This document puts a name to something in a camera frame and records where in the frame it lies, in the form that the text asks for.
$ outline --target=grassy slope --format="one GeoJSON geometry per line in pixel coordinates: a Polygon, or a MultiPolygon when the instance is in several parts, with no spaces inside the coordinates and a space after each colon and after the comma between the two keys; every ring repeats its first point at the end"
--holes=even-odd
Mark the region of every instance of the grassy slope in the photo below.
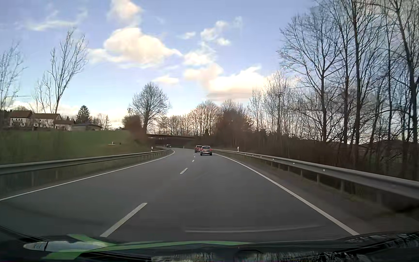
{"type": "Polygon", "coordinates": [[[0,131],[0,164],[147,151],[128,131],[0,131]],[[108,146],[112,141],[116,146],[108,146]]]}

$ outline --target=bridge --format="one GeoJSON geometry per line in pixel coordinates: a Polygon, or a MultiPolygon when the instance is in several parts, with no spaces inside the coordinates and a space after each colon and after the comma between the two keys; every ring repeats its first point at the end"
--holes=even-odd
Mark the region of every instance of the bridge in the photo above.
{"type": "Polygon", "coordinates": [[[195,140],[195,137],[188,137],[188,136],[157,135],[157,134],[147,134],[147,136],[149,139],[154,140],[155,145],[171,144],[172,146],[183,146],[195,140]]]}

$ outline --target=white solid edge line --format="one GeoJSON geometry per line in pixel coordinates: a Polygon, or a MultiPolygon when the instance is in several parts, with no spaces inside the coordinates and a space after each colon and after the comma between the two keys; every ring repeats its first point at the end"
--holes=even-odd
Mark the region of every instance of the white solid edge line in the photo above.
{"type": "Polygon", "coordinates": [[[50,186],[50,187],[47,187],[47,188],[40,188],[40,189],[37,189],[37,190],[33,190],[33,191],[29,191],[29,192],[25,192],[25,193],[22,193],[22,194],[17,194],[17,195],[13,195],[13,196],[8,196],[8,197],[5,197],[5,198],[1,198],[1,199],[0,199],[0,201],[7,200],[7,199],[11,199],[11,198],[18,197],[18,196],[23,196],[23,195],[30,194],[30,193],[35,193],[35,192],[38,192],[38,191],[41,191],[41,190],[45,190],[45,189],[49,189],[49,188],[55,188],[55,187],[63,186],[63,185],[66,185],[66,184],[70,184],[70,183],[73,183],[73,182],[77,182],[77,181],[81,181],[81,180],[85,180],[85,179],[89,179],[89,178],[94,178],[94,177],[97,177],[97,176],[106,175],[106,174],[109,174],[109,173],[112,173],[112,172],[116,172],[116,171],[124,170],[124,169],[131,168],[131,167],[134,167],[134,166],[138,166],[138,165],[141,165],[141,164],[148,164],[148,163],[150,163],[150,162],[157,161],[157,160],[160,160],[160,159],[166,158],[166,157],[168,157],[168,156],[171,156],[171,155],[173,155],[174,153],[175,153],[175,151],[174,151],[174,150],[172,150],[172,154],[167,155],[167,156],[164,156],[164,157],[162,157],[162,158],[154,159],[154,160],[152,160],[152,161],[148,161],[148,162],[144,162],[144,163],[140,163],[140,164],[136,164],[136,165],[132,165],[132,166],[127,166],[127,167],[124,167],[124,168],[121,168],[121,169],[117,169],[117,170],[113,170],[113,171],[108,171],[108,172],[106,172],[106,173],[102,173],[102,174],[99,174],[99,175],[94,175],[94,176],[90,176],[90,177],[86,177],[86,178],[82,178],[82,179],[77,179],[77,180],[74,180],[74,181],[69,181],[69,182],[66,182],[66,183],[62,183],[62,184],[58,184],[58,185],[54,185],[54,186],[50,186]]]}
{"type": "Polygon", "coordinates": [[[328,213],[324,212],[324,211],[323,211],[323,210],[321,210],[319,207],[317,207],[317,206],[315,206],[315,205],[311,204],[311,203],[310,203],[310,202],[308,202],[307,200],[303,199],[301,196],[299,196],[299,195],[295,194],[294,192],[290,191],[289,189],[287,189],[287,188],[283,187],[283,186],[282,186],[281,184],[279,184],[278,182],[276,182],[276,181],[274,181],[274,180],[270,179],[269,177],[267,177],[267,176],[265,176],[265,175],[261,174],[260,172],[258,172],[258,171],[256,171],[256,170],[254,170],[253,168],[248,167],[248,166],[246,166],[246,165],[244,165],[244,164],[242,164],[242,163],[240,163],[240,162],[238,162],[238,161],[235,161],[235,160],[233,160],[233,159],[231,159],[231,158],[228,158],[228,157],[225,157],[225,156],[222,156],[222,155],[219,155],[219,154],[216,154],[216,155],[217,155],[217,156],[220,156],[220,157],[223,157],[223,158],[227,158],[227,159],[229,159],[229,160],[232,160],[232,161],[234,161],[234,162],[236,162],[236,163],[238,163],[238,164],[241,164],[241,165],[245,166],[245,167],[246,167],[246,168],[248,168],[249,170],[252,170],[253,172],[257,173],[258,175],[260,175],[260,176],[264,177],[265,179],[267,179],[267,180],[268,180],[268,181],[270,181],[271,183],[273,183],[273,184],[275,184],[276,186],[278,186],[278,187],[282,188],[282,189],[283,189],[284,191],[286,191],[287,193],[291,194],[292,196],[294,196],[294,197],[295,197],[295,198],[297,198],[298,200],[302,201],[303,203],[305,203],[305,204],[306,204],[306,205],[308,205],[309,207],[313,208],[315,211],[317,211],[318,213],[322,214],[323,216],[325,216],[325,217],[326,217],[326,218],[328,218],[330,221],[332,221],[332,222],[333,222],[333,223],[335,223],[336,225],[340,226],[342,229],[346,230],[346,231],[347,231],[347,232],[349,232],[350,234],[352,234],[352,235],[359,235],[359,233],[358,233],[357,231],[355,231],[355,230],[351,229],[351,228],[350,228],[350,227],[348,227],[346,224],[344,224],[344,223],[340,222],[339,220],[335,219],[333,216],[331,216],[331,215],[329,215],[328,213]]]}
{"type": "Polygon", "coordinates": [[[135,215],[140,209],[142,209],[144,206],[146,206],[148,203],[142,203],[139,206],[137,206],[134,210],[132,210],[130,213],[128,213],[125,217],[123,217],[121,220],[119,220],[117,223],[115,223],[112,227],[110,227],[108,230],[106,230],[103,234],[101,234],[101,237],[108,237],[110,234],[112,234],[116,229],[118,229],[122,224],[124,224],[129,218],[131,218],[133,215],[135,215]]]}

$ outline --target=road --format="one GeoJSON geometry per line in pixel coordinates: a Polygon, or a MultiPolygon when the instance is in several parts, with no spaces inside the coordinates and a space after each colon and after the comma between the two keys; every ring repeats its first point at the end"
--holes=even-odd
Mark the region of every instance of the road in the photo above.
{"type": "Polygon", "coordinates": [[[0,201],[0,225],[29,235],[108,235],[120,241],[351,235],[241,164],[172,150],[150,163],[0,201]]]}

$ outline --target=evergreen tree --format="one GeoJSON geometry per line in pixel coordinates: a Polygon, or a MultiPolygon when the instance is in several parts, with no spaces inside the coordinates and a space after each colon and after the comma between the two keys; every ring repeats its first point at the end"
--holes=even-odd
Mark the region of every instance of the evergreen tree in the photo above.
{"type": "Polygon", "coordinates": [[[75,123],[86,123],[90,121],[90,111],[85,105],[82,105],[75,118],[75,123]]]}

